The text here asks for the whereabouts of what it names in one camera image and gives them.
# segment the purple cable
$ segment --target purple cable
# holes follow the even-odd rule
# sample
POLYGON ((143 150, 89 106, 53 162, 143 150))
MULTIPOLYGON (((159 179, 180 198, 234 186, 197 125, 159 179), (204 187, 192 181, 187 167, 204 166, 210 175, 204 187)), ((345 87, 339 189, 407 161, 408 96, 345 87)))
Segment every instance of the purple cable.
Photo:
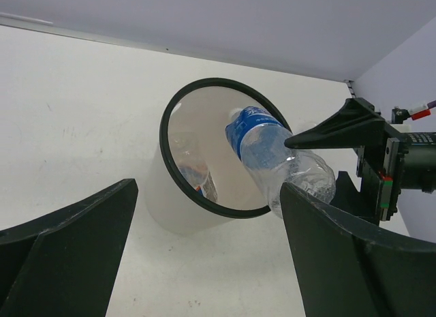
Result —
POLYGON ((432 101, 432 102, 429 102, 429 103, 427 104, 427 106, 428 106, 429 109, 433 109, 434 107, 436 107, 436 100, 435 100, 435 101, 432 101))

